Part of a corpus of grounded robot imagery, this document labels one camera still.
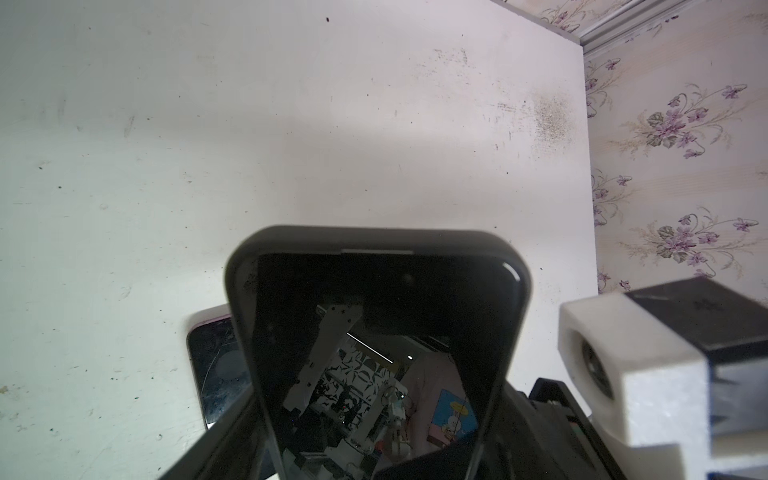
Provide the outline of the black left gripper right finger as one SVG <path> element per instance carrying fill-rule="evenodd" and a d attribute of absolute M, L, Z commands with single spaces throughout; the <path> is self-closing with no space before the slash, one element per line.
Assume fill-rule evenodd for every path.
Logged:
<path fill-rule="evenodd" d="M 507 385 L 482 437 L 481 479 L 624 479 L 565 383 Z"/>

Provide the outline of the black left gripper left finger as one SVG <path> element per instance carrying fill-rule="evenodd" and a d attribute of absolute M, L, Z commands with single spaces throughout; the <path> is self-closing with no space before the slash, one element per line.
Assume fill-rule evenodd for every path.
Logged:
<path fill-rule="evenodd" d="M 266 441 L 262 406 L 248 387 L 160 479 L 258 479 Z"/>

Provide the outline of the black phone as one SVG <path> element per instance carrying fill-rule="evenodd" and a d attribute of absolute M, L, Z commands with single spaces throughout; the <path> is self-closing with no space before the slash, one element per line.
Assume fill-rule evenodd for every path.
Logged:
<path fill-rule="evenodd" d="M 274 226 L 225 285 L 281 479 L 469 479 L 531 293 L 480 231 Z"/>

